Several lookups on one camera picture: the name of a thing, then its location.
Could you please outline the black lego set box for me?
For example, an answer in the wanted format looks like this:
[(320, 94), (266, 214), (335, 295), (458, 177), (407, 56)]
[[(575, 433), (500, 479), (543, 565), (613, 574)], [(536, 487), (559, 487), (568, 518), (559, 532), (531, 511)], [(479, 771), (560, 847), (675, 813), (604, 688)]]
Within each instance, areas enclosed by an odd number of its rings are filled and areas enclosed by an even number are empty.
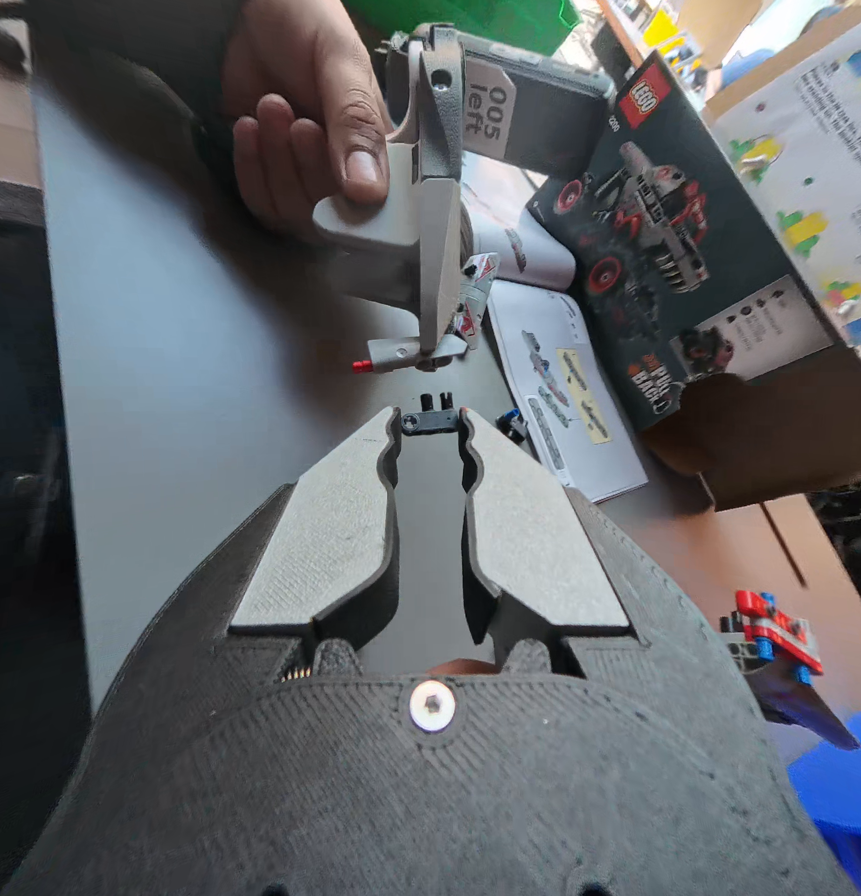
[(688, 385), (749, 382), (839, 344), (662, 57), (618, 92), (582, 173), (527, 203), (576, 263), (569, 289), (632, 428)]

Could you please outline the grey lego panel red sticker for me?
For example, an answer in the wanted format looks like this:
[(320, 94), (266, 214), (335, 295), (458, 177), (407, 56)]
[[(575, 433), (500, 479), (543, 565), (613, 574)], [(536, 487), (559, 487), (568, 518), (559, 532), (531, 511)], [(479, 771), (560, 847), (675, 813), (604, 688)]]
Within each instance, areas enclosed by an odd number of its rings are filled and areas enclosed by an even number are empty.
[(457, 332), (469, 350), (475, 350), (478, 344), (499, 267), (500, 254), (484, 252), (468, 258), (462, 270)]

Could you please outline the red blue lego model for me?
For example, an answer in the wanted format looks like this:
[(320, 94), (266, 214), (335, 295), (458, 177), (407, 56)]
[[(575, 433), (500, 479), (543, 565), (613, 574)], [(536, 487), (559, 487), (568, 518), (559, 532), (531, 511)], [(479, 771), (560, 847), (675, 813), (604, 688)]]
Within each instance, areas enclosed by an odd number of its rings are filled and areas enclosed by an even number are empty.
[(719, 618), (719, 633), (740, 673), (767, 669), (805, 687), (824, 675), (809, 621), (776, 605), (772, 593), (740, 589), (736, 609)]

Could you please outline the person's left hand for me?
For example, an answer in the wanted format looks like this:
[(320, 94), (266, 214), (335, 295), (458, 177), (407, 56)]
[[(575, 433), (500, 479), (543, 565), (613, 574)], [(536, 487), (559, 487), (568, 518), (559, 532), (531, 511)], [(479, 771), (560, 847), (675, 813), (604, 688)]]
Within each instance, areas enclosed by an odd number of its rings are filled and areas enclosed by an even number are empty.
[(246, 2), (224, 55), (222, 103), (238, 192), (266, 229), (313, 240), (325, 198), (386, 200), (391, 124), (341, 2)]

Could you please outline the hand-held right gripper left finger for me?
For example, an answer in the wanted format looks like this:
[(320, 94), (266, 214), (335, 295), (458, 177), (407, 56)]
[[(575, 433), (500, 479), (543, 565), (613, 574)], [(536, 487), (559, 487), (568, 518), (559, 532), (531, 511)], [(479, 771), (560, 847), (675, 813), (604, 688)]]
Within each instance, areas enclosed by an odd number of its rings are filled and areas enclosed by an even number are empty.
[(276, 634), (361, 649), (399, 602), (395, 488), (401, 412), (387, 407), (293, 486), (230, 632)]

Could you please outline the grey lego piece red pin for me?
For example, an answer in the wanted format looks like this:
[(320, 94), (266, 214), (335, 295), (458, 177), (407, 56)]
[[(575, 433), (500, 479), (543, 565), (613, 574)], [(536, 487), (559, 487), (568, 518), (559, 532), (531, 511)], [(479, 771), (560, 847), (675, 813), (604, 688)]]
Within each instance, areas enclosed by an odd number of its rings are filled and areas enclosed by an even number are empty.
[(465, 340), (451, 333), (444, 335), (432, 351), (423, 351), (419, 337), (373, 340), (367, 347), (368, 358), (352, 364), (355, 374), (387, 374), (406, 368), (434, 373), (469, 350)]

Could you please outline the green plastic bin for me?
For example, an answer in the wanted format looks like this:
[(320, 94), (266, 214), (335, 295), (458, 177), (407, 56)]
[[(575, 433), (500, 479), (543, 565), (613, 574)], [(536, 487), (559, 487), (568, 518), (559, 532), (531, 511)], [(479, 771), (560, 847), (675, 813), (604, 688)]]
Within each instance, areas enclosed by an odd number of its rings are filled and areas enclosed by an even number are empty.
[(385, 35), (448, 23), (544, 56), (551, 56), (582, 19), (571, 1), (345, 1), (344, 5)]

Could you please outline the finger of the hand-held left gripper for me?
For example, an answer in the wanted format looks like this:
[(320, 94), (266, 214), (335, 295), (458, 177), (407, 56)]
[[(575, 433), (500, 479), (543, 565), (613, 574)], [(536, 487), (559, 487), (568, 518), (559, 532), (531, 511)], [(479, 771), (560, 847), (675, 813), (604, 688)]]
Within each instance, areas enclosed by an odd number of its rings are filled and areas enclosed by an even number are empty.
[(461, 189), (451, 178), (420, 185), (420, 352), (430, 357), (458, 309), (461, 285)]

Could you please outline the cardboard box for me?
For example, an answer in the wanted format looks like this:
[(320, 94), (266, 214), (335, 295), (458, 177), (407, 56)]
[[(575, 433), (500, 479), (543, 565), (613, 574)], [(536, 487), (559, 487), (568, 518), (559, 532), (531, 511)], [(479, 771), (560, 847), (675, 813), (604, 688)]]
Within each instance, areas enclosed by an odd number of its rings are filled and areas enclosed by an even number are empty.
[(840, 343), (744, 382), (688, 385), (680, 411), (641, 432), (672, 469), (702, 475), (719, 509), (861, 477), (861, 356)]

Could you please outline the white printed sheet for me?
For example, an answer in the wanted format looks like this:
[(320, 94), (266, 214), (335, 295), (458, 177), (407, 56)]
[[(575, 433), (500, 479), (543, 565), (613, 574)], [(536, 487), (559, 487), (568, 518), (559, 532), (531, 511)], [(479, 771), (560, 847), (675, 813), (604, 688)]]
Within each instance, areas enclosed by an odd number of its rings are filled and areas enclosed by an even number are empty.
[(709, 99), (705, 120), (861, 356), (861, 3)]

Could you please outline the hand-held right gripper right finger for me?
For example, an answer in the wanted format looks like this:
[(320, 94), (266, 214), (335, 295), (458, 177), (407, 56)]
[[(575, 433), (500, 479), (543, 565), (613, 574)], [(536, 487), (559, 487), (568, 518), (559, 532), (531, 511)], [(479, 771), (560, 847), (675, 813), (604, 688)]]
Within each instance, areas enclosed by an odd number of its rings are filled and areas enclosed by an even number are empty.
[(470, 635), (504, 666), (515, 644), (623, 637), (631, 622), (559, 479), (472, 409), (459, 412)]

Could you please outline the blue plastic bin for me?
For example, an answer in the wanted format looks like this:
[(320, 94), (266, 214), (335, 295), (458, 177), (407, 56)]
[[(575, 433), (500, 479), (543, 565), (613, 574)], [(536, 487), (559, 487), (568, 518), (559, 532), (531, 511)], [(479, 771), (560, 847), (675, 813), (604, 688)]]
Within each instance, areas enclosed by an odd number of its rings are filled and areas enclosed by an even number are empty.
[[(848, 727), (861, 743), (861, 713)], [(788, 767), (799, 800), (829, 849), (861, 892), (861, 746), (845, 752), (815, 746)]]

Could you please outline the lego instruction booklet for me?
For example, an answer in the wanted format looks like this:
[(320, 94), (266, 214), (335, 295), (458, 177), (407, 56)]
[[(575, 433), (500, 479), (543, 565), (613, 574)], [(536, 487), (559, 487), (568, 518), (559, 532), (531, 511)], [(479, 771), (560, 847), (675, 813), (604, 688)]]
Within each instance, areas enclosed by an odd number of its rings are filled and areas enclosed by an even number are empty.
[(567, 293), (576, 273), (568, 250), (528, 210), (462, 203), (465, 247), (499, 257), (485, 318), (540, 462), (594, 502), (643, 487), (645, 469)]

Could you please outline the small black lego beam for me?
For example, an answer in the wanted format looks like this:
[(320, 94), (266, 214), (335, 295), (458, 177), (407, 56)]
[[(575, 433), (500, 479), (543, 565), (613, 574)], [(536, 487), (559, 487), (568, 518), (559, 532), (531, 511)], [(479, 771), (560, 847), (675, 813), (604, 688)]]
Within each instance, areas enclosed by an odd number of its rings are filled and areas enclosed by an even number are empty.
[(405, 436), (451, 434), (458, 431), (460, 411), (452, 392), (441, 392), (438, 399), (425, 392), (420, 395), (419, 403), (420, 407), (405, 409), (400, 415), (400, 425)]

